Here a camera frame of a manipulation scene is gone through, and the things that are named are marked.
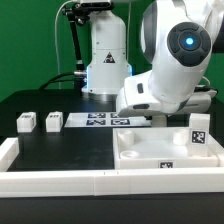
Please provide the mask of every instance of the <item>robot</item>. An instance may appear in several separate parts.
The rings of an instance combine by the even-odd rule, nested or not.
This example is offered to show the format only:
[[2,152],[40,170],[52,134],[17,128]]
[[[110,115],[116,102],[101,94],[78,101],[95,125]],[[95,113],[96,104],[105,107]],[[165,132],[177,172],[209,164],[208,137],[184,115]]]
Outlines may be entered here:
[[[63,9],[63,13],[70,21],[76,52],[79,46],[74,24],[83,26],[89,20],[91,25],[92,61],[86,69],[87,82],[81,90],[82,96],[93,100],[115,101],[125,78],[132,75],[132,68],[126,59],[125,23],[112,13],[114,3],[110,0],[73,2],[73,7]],[[80,63],[77,69],[82,72],[85,68],[80,53],[76,55]]]
[[217,93],[197,86],[223,38],[223,0],[157,0],[143,15],[141,46],[152,70],[125,79],[120,117],[202,113]]

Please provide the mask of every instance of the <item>background wall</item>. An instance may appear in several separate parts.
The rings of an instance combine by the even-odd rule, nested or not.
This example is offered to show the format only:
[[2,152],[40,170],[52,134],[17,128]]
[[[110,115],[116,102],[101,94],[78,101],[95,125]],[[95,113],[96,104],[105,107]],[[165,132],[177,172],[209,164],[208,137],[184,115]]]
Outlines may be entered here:
[[[57,75],[54,45],[54,20],[65,0],[1,0],[0,5],[0,101],[18,90],[37,89]],[[134,73],[147,71],[151,66],[144,59],[139,45],[142,14],[152,0],[132,3],[129,63]],[[113,11],[127,24],[128,4],[116,4]],[[91,60],[90,27],[78,29],[85,65]],[[62,72],[75,70],[75,56],[69,23],[59,17],[59,49]],[[212,56],[206,76],[220,90],[224,102],[224,55]],[[72,88],[66,84],[63,88]]]

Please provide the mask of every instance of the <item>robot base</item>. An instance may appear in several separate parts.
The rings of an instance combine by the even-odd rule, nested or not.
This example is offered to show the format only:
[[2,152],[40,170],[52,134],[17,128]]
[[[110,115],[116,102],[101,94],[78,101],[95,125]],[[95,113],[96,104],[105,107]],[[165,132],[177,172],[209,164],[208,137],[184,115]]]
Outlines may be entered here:
[[86,87],[82,88],[82,97],[91,100],[97,100],[102,102],[116,101],[117,94],[97,94],[90,93],[87,91]]

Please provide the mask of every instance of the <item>small white cube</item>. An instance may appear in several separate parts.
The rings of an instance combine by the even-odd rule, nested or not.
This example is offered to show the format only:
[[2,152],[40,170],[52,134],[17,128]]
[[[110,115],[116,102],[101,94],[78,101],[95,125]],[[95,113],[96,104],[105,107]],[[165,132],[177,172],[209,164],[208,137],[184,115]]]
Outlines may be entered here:
[[63,113],[51,112],[46,118],[47,132],[60,132],[63,125]]
[[190,116],[189,127],[196,130],[209,131],[210,114],[194,114]]
[[17,119],[17,131],[32,132],[36,124],[36,113],[22,113]]
[[191,114],[190,116],[189,156],[208,156],[209,114]]

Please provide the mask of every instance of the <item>white tray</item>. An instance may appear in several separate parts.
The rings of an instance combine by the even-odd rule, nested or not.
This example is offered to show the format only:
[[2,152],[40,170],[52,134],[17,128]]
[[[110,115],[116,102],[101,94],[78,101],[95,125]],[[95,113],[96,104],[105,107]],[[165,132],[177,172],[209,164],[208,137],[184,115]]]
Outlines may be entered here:
[[[177,128],[114,129],[115,169],[218,167],[224,165],[224,149],[212,136],[209,135],[208,139],[208,157],[189,156],[187,145],[178,146],[173,143],[175,130]],[[127,139],[122,140],[123,134],[128,132],[133,133],[134,142],[129,145],[122,144],[122,141],[128,141]]]

